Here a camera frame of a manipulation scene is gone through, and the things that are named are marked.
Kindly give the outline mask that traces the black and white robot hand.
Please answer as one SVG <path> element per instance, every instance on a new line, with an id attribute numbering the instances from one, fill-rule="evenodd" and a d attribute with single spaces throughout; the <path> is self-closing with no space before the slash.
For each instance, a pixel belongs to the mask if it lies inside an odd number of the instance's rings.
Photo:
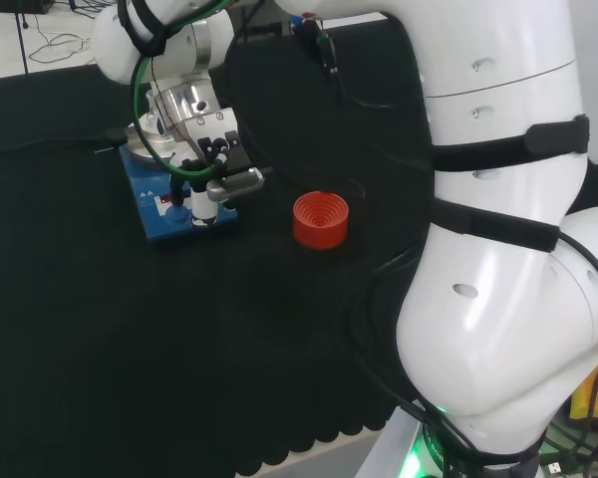
<path id="1" fill-rule="evenodd" d="M 262 174 L 242 143 L 233 109 L 188 119 L 172 130 L 177 150 L 170 195 L 174 205 L 188 205 L 194 227 L 211 227 L 230 201 L 258 188 Z"/>

